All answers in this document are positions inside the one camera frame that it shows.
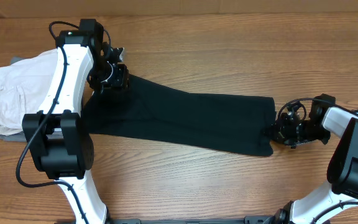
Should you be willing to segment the black t-shirt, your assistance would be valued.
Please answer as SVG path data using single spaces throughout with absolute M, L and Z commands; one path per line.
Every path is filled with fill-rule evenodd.
M 271 156 L 271 97 L 188 93 L 131 76 L 126 90 L 94 92 L 81 117 L 92 134 Z

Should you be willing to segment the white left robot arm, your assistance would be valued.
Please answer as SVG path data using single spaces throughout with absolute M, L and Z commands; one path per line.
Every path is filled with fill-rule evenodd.
M 75 223 L 112 223 L 94 184 L 93 142 L 81 119 L 87 83 L 98 93 L 129 86 L 124 49 L 104 42 L 108 34 L 96 19 L 81 19 L 53 36 L 57 66 L 47 96 L 36 113 L 22 120 L 27 145 L 16 166 L 18 183 L 27 188 L 59 186 Z

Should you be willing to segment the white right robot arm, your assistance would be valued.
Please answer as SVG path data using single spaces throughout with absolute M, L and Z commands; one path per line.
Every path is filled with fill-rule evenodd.
M 313 141 L 327 144 L 332 134 L 340 141 L 329 162 L 326 181 L 302 199 L 288 202 L 265 223 L 329 223 L 339 213 L 358 207 L 358 110 L 336 104 L 333 96 L 310 98 L 310 110 L 303 99 L 289 101 L 267 134 L 276 143 L 295 148 Z

